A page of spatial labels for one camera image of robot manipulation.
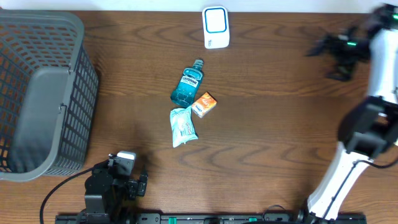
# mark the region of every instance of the wooden table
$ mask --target wooden table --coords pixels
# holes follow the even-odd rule
[[[326,31],[364,18],[355,14],[230,13],[228,48],[203,46],[198,12],[74,12],[85,24],[85,47],[100,76],[85,168],[122,150],[146,164],[147,194],[137,206],[164,213],[254,213],[270,205],[297,210],[321,181],[335,153],[342,117],[364,96],[369,67],[352,82],[324,78],[333,61],[304,57]],[[192,115],[199,140],[172,147],[170,94],[185,67],[205,61],[198,96],[217,107]],[[377,162],[391,161],[396,148]],[[79,177],[45,208],[46,223],[85,207]],[[369,223],[397,223],[398,168],[369,168],[341,211]],[[0,182],[0,222],[38,223],[47,193],[64,177]]]

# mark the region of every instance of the plastic crate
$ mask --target plastic crate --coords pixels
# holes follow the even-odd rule
[[[0,10],[0,179],[71,175],[84,163],[98,77],[73,14]]]

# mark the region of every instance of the blue listerine bottle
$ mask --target blue listerine bottle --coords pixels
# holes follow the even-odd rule
[[[174,103],[183,107],[188,107],[193,103],[203,79],[202,67],[203,61],[197,59],[192,68],[184,69],[180,83],[170,97]]]

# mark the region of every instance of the orange box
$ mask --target orange box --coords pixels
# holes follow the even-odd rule
[[[217,101],[210,96],[209,93],[203,94],[198,100],[192,104],[192,110],[199,118],[204,117],[217,104]]]

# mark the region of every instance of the wipes packet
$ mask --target wipes packet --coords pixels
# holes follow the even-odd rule
[[[191,120],[191,106],[177,108],[170,112],[170,123],[173,132],[173,147],[190,140],[198,139]]]

